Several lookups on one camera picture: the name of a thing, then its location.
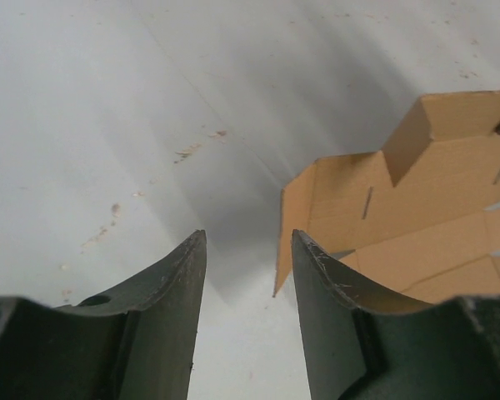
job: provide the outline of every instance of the black robotic claw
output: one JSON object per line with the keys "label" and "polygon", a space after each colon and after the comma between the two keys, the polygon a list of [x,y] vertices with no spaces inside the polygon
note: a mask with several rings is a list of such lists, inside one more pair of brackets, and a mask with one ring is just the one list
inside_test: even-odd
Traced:
{"label": "black robotic claw", "polygon": [[420,302],[300,231],[292,259],[313,400],[500,399],[500,296]]}
{"label": "black robotic claw", "polygon": [[0,400],[184,400],[205,232],[76,307],[0,297]]}

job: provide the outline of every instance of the cardboard box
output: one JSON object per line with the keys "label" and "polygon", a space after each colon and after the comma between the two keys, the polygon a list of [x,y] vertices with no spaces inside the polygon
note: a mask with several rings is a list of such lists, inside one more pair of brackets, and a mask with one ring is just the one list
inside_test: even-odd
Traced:
{"label": "cardboard box", "polygon": [[275,293],[293,229],[428,302],[500,293],[500,91],[420,97],[379,152],[320,158],[282,191]]}

